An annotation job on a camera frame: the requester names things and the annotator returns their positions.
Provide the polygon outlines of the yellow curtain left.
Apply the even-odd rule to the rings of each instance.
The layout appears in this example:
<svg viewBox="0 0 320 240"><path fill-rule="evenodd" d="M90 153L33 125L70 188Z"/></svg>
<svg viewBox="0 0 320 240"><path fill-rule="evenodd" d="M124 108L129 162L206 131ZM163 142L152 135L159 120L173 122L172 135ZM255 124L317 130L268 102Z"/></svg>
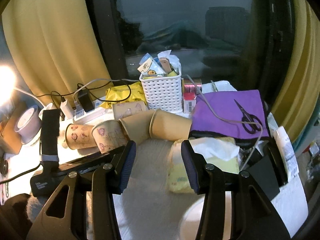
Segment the yellow curtain left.
<svg viewBox="0 0 320 240"><path fill-rule="evenodd" d="M11 0L2 14L14 63L34 95L71 94L79 83L106 94L110 77L85 0Z"/></svg>

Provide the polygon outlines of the black scissors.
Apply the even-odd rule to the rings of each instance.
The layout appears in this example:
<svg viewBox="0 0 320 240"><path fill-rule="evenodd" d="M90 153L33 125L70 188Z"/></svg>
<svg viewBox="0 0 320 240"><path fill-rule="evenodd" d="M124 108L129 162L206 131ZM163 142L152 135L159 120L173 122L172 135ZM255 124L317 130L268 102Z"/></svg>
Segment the black scissors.
<svg viewBox="0 0 320 240"><path fill-rule="evenodd" d="M242 122L242 126L243 126L244 130L249 134L261 132L261 130L263 129L263 124L262 124L261 120L257 116L248 113L242 107L242 105L240 105L240 103L238 103L235 99L234 99L234 102L236 103L237 107L239 108L239 110L242 113L241 122Z"/></svg>

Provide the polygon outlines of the brown flower paper cup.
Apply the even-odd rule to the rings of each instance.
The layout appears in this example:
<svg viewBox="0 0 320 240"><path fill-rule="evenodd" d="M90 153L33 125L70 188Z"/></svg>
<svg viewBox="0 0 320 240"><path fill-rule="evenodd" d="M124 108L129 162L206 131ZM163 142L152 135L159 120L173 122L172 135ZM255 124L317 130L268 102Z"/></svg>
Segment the brown flower paper cup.
<svg viewBox="0 0 320 240"><path fill-rule="evenodd" d="M107 120L97 124L91 133L102 154L127 144L122 125L117 120Z"/></svg>

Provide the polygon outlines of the cardboard box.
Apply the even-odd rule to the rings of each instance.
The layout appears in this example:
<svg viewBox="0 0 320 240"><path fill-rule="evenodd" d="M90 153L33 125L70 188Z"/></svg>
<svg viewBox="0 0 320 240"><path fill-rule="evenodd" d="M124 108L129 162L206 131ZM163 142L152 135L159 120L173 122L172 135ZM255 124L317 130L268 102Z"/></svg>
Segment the cardboard box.
<svg viewBox="0 0 320 240"><path fill-rule="evenodd" d="M15 125L26 109L26 103L20 102L9 119L1 122L1 150L5 153L19 154L20 152L21 135L15 132Z"/></svg>

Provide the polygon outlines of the plain brown paper cup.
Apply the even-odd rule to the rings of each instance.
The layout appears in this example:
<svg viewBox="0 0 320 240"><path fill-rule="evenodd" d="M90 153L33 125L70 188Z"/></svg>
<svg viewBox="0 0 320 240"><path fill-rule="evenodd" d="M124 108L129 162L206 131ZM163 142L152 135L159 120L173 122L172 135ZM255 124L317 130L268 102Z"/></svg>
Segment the plain brown paper cup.
<svg viewBox="0 0 320 240"><path fill-rule="evenodd" d="M151 118L149 133L152 139L177 141L188 139L190 128L190 119L158 109Z"/></svg>
<svg viewBox="0 0 320 240"><path fill-rule="evenodd" d="M137 145L149 139L150 122L154 113L155 110L148 110L119 119L129 139Z"/></svg>

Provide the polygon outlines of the printed brown paper cup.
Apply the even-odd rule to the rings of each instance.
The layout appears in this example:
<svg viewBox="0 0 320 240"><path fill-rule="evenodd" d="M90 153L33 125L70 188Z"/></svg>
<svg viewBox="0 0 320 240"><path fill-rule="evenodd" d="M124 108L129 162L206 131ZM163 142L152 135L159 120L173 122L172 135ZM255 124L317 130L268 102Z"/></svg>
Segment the printed brown paper cup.
<svg viewBox="0 0 320 240"><path fill-rule="evenodd" d="M147 106L143 101L139 100L133 102L122 102L113 104L112 110L114 114L114 119L118 120L146 111Z"/></svg>

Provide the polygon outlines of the yellow curtain right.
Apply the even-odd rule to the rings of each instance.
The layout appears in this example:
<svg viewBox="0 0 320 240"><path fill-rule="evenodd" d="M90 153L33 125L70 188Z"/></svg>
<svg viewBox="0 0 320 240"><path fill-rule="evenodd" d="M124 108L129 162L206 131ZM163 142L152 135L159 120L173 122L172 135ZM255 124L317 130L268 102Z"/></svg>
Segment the yellow curtain right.
<svg viewBox="0 0 320 240"><path fill-rule="evenodd" d="M295 39L289 68L272 106L292 142L306 128L319 98L319 19L307 0L293 0Z"/></svg>

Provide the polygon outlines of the white desk lamp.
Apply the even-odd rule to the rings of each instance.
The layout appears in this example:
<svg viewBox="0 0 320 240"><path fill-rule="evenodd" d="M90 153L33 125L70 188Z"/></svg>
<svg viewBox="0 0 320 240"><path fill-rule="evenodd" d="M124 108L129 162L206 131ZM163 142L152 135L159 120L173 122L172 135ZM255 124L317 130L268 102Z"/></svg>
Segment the white desk lamp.
<svg viewBox="0 0 320 240"><path fill-rule="evenodd" d="M18 91L36 100L43 107L43 110L41 110L41 112L54 109L52 107L50 108L49 105L45 105L35 95L21 88L16 87L16 75L14 71L9 66L2 65L1 66L1 107L10 101L14 91Z"/></svg>

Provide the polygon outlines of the white tube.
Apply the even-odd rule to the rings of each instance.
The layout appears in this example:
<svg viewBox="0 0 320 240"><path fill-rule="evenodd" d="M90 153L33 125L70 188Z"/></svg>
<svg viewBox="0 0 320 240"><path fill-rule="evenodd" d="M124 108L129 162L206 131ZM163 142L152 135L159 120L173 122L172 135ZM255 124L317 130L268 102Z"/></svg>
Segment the white tube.
<svg viewBox="0 0 320 240"><path fill-rule="evenodd" d="M290 182L299 174L298 163L290 138L283 126L274 131L273 137L283 160L287 182Z"/></svg>

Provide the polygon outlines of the yellow snack bag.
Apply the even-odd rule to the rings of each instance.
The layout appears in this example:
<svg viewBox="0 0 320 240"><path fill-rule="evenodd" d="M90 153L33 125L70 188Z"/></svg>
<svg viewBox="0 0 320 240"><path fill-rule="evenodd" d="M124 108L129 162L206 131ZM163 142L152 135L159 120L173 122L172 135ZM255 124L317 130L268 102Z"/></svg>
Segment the yellow snack bag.
<svg viewBox="0 0 320 240"><path fill-rule="evenodd" d="M146 104L146 98L141 82L135 82L131 85L122 85L111 87L106 90L106 102L102 107L111 108L114 103L125 103L134 101L143 101Z"/></svg>

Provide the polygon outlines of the purple cloth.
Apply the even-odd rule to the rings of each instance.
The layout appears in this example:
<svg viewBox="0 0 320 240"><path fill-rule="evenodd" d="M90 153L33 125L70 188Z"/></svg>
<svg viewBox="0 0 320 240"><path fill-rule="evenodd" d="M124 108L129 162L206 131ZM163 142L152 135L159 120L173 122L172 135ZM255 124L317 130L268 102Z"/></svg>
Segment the purple cloth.
<svg viewBox="0 0 320 240"><path fill-rule="evenodd" d="M262 124L261 132L247 133L242 126L242 113L234 99ZM260 135L270 137L265 107L258 90L212 92L198 95L192 114L191 133L225 135L239 140L253 140Z"/></svg>

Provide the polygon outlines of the yellow curtain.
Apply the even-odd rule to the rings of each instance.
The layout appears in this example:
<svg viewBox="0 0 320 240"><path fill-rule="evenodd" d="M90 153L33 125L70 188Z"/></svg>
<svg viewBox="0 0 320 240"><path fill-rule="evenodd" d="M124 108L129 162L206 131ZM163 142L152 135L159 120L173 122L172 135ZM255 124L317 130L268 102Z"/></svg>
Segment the yellow curtain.
<svg viewBox="0 0 320 240"><path fill-rule="evenodd" d="M295 39L289 68L272 106L292 142L306 128L319 98L319 19L307 0L293 0Z"/></svg>
<svg viewBox="0 0 320 240"><path fill-rule="evenodd" d="M2 14L14 63L34 95L71 94L79 83L106 94L110 77L85 0L11 0Z"/></svg>

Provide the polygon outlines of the black box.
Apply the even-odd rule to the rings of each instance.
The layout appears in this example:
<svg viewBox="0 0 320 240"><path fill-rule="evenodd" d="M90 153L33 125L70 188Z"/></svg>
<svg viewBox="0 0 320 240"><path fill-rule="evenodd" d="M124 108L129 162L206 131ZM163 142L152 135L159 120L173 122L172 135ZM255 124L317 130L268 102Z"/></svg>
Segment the black box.
<svg viewBox="0 0 320 240"><path fill-rule="evenodd" d="M288 182L285 166L274 139L263 145L263 155L255 149L246 170L253 176L269 200Z"/></svg>

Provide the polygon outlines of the white perforated basket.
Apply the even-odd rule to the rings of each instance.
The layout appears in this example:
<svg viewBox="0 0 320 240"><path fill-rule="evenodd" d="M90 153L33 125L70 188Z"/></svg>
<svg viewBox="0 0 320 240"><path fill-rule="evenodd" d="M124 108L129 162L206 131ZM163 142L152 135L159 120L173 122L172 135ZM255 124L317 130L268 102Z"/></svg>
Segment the white perforated basket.
<svg viewBox="0 0 320 240"><path fill-rule="evenodd" d="M182 79L176 76L139 77L149 109L178 113L182 111Z"/></svg>

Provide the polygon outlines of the black power adapter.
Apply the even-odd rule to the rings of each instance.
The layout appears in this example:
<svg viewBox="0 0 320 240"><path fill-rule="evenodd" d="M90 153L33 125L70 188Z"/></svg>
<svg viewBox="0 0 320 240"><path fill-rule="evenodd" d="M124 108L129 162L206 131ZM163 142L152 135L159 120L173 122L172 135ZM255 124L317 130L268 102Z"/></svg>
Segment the black power adapter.
<svg viewBox="0 0 320 240"><path fill-rule="evenodd" d="M77 93L77 100L86 113L94 109L94 104L87 88L83 88Z"/></svg>

